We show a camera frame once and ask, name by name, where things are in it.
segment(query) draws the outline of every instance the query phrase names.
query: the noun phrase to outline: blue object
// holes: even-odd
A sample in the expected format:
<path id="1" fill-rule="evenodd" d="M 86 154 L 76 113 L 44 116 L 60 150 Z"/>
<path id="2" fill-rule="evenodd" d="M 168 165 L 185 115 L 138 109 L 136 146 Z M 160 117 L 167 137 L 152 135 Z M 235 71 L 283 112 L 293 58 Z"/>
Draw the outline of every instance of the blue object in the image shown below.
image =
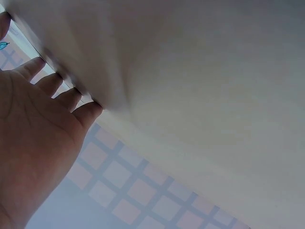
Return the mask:
<path id="1" fill-rule="evenodd" d="M 0 50 L 4 49 L 8 44 L 7 42 L 0 42 Z"/>

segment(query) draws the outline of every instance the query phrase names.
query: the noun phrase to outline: palm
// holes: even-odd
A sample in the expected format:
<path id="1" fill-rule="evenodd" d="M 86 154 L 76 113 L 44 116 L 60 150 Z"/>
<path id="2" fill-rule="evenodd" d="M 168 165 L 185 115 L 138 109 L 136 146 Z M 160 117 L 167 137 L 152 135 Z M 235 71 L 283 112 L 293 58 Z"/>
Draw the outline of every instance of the palm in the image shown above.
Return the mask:
<path id="1" fill-rule="evenodd" d="M 6 34 L 10 20 L 0 14 L 2 28 L 4 20 Z M 62 83 L 57 74 L 29 83 L 43 66 L 35 58 L 0 72 L 0 222 L 3 209 L 15 226 L 25 225 L 64 178 L 102 112 L 95 102 L 73 111 L 81 99 L 76 89 L 52 99 Z"/>

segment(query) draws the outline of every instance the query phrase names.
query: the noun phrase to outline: skin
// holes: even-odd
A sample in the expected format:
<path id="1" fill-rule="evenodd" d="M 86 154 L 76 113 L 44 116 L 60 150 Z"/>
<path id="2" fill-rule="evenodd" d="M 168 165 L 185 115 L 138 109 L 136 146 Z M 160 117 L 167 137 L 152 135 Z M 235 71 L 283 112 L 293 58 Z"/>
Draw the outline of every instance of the skin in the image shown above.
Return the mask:
<path id="1" fill-rule="evenodd" d="M 10 25 L 0 14 L 0 39 Z M 0 72 L 0 228 L 24 228 L 66 176 L 85 135 L 102 107 L 71 89 L 52 99 L 62 78 L 52 74 L 35 85 L 29 81 L 44 67 L 35 58 Z"/>

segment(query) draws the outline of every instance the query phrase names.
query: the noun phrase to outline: grid pattern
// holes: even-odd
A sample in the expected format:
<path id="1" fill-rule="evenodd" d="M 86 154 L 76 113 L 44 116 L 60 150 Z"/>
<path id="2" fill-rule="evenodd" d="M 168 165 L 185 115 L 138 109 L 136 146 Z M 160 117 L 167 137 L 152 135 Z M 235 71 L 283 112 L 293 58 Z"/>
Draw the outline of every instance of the grid pattern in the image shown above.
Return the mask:
<path id="1" fill-rule="evenodd" d="M 23 59 L 13 50 L 11 45 L 0 50 L 0 69 L 11 70 L 23 63 Z"/>
<path id="2" fill-rule="evenodd" d="M 2 70 L 22 63 L 13 45 L 0 51 Z M 101 215 L 115 216 L 128 229 L 249 229 L 163 174 L 98 124 L 89 130 L 80 156 L 64 181 L 100 206 Z"/>

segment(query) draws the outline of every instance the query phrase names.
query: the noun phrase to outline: white surface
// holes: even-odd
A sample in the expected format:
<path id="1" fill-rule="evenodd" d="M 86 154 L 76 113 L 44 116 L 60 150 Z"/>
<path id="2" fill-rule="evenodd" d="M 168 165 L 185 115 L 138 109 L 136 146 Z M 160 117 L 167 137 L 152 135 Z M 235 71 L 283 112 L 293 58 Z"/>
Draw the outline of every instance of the white surface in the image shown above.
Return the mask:
<path id="1" fill-rule="evenodd" d="M 303 227 L 304 3 L 8 1 L 127 145 L 253 229 Z"/>

